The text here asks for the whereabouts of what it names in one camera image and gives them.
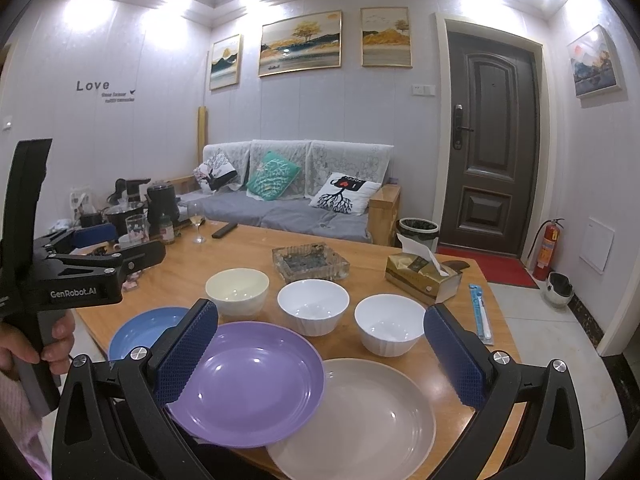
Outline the right landscape painting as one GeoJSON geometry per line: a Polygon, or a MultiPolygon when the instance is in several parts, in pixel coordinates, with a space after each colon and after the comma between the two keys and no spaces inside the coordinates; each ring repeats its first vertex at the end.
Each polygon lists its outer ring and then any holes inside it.
{"type": "Polygon", "coordinates": [[[361,65],[412,67],[411,25],[406,6],[360,9],[361,65]]]}

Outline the black remote control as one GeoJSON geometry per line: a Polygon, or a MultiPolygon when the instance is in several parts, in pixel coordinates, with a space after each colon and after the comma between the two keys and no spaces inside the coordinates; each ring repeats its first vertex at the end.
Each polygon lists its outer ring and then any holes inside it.
{"type": "Polygon", "coordinates": [[[221,240],[222,238],[227,236],[229,233],[234,231],[237,227],[238,227],[238,225],[236,223],[229,222],[229,223],[225,224],[224,226],[222,226],[217,231],[213,232],[212,239],[213,240],[221,240]]]}

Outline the side wall painting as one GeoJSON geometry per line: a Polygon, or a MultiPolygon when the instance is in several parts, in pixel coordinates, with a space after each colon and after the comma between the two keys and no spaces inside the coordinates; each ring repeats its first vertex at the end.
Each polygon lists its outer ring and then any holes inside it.
{"type": "Polygon", "coordinates": [[[596,25],[567,46],[578,99],[623,89],[620,60],[606,29],[596,25]]]}

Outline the teal cushion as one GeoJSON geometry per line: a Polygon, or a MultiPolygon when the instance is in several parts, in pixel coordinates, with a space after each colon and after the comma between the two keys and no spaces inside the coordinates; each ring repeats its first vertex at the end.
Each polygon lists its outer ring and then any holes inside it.
{"type": "Polygon", "coordinates": [[[260,161],[247,183],[247,192],[261,200],[277,200],[298,176],[300,167],[269,151],[260,161]]]}

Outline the blue plate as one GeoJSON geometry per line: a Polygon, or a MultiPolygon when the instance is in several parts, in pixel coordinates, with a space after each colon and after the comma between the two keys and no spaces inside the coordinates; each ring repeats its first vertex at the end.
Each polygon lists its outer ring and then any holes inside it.
{"type": "Polygon", "coordinates": [[[125,359],[137,347],[151,348],[168,328],[175,327],[188,312],[184,307],[161,307],[142,312],[122,324],[110,341],[110,361],[125,359]]]}

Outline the dark brown door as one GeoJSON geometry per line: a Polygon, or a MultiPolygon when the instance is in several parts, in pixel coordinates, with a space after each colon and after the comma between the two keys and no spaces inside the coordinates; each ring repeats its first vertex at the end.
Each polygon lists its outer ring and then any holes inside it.
{"type": "Polygon", "coordinates": [[[534,56],[503,42],[450,32],[451,150],[440,240],[517,256],[537,177],[534,56]]]}

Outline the white bowl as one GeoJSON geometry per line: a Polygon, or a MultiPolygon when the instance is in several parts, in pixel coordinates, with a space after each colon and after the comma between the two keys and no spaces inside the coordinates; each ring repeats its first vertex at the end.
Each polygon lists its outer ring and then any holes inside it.
{"type": "Polygon", "coordinates": [[[307,337],[321,337],[334,330],[349,307],[344,287],[327,280],[300,280],[285,285],[277,296],[285,325],[307,337]]]}
{"type": "Polygon", "coordinates": [[[425,308],[399,295],[378,294],[357,304],[354,317],[364,348],[382,358],[408,353],[424,336],[425,308]]]}

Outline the purple plate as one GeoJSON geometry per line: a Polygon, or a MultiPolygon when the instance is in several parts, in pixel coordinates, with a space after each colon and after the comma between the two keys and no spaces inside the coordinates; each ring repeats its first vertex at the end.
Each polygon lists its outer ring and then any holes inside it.
{"type": "Polygon", "coordinates": [[[225,448],[260,448],[306,425],[321,404],[322,357],[304,337],[264,322],[221,325],[178,400],[188,434],[225,448]]]}

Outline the beige plate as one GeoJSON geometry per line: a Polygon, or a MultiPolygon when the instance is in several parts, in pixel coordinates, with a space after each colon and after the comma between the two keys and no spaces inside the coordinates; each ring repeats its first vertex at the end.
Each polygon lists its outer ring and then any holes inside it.
{"type": "Polygon", "coordinates": [[[316,414],[269,445],[290,479],[407,479],[427,459],[436,422],[427,397],[393,367],[357,359],[324,362],[316,414]]]}

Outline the wine glass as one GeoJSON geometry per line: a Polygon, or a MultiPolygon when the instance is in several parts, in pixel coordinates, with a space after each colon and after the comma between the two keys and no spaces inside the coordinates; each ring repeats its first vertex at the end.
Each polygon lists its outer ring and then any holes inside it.
{"type": "Polygon", "coordinates": [[[196,237],[194,238],[195,244],[203,244],[206,242],[206,239],[201,234],[201,226],[205,222],[205,214],[203,205],[199,200],[194,200],[191,203],[188,203],[188,215],[191,223],[193,224],[196,237]]]}

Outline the red doormat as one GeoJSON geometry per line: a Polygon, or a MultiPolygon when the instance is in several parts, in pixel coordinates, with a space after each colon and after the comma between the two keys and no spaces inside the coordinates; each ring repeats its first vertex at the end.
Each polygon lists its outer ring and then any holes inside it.
{"type": "Polygon", "coordinates": [[[537,283],[518,258],[442,245],[438,246],[436,254],[446,258],[475,260],[489,283],[537,288],[537,283]]]}

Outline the left small painting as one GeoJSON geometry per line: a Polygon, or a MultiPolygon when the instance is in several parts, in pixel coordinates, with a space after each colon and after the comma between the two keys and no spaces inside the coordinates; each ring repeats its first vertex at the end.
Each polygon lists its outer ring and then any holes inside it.
{"type": "Polygon", "coordinates": [[[214,91],[239,83],[242,36],[236,34],[215,41],[210,51],[209,89],[214,91]]]}

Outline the glass ashtray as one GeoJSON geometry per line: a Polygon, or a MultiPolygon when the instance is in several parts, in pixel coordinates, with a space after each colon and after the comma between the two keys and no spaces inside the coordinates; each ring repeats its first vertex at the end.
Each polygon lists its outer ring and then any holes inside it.
{"type": "Polygon", "coordinates": [[[272,262],[285,284],[301,280],[338,281],[349,276],[350,263],[326,243],[273,249],[272,262]]]}

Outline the metal helmet on floor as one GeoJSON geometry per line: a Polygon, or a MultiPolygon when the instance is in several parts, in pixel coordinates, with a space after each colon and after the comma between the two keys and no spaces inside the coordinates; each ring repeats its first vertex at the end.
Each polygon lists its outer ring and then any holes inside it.
{"type": "Polygon", "coordinates": [[[550,306],[562,309],[565,308],[574,296],[574,287],[568,277],[559,272],[550,272],[542,296],[550,306]]]}

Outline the gold tissue box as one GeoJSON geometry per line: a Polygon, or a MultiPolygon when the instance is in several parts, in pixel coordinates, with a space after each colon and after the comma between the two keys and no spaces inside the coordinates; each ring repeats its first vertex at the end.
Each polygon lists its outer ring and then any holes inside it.
{"type": "Polygon", "coordinates": [[[399,254],[386,261],[385,278],[424,304],[442,304],[457,295],[463,261],[440,262],[427,245],[397,234],[401,244],[399,254]]]}

